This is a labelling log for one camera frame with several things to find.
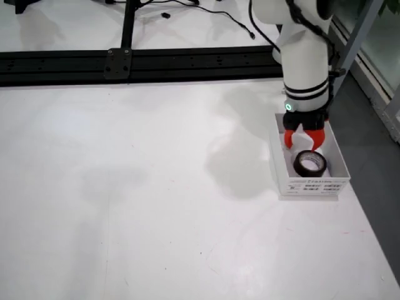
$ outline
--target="tape roll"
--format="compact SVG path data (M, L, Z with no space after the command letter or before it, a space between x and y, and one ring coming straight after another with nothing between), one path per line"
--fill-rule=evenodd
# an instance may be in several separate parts
M301 177L322 177L328 164L324 156L315 151L301 151L293 163L294 170Z

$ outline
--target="white tabletop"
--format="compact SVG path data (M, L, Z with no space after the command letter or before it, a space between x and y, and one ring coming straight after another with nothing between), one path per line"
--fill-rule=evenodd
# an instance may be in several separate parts
M249 24L247 1L201 2ZM119 46L122 11L0 3L0 50ZM223 16L144 12L135 49L263 43ZM277 193L265 116L282 87L0 89L1 299L400 299L351 186L337 201Z

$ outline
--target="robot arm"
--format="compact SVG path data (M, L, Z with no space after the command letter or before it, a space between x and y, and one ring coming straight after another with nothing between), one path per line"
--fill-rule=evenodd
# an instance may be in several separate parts
M312 29L326 34L335 0L254 0L254 13L263 23L282 24L274 57L282 64L287 99L284 116L285 143L292 147L292 135L302 124L314 141L312 150L325 139L326 107L331 98L328 46L313 30L299 24L296 9L301 10Z

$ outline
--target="white cardboard box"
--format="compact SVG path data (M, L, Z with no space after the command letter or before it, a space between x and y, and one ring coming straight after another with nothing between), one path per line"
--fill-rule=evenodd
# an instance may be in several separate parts
M300 127L293 135L293 147L284 144L283 114L271 118L269 140L279 190L284 196L337 196L350 181L349 171L340 152L329 122L325 124L326 139L317 150L327 161L327 171L320 178L303 178L294 168L298 152L311 149L313 140Z

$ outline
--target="glass panel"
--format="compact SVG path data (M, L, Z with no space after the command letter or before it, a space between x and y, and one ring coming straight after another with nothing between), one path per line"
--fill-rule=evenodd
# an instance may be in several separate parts
M336 16L351 33L366 0L340 0ZM381 84L395 91L400 84L400 0L385 0L380 16L361 46L366 62L381 77Z

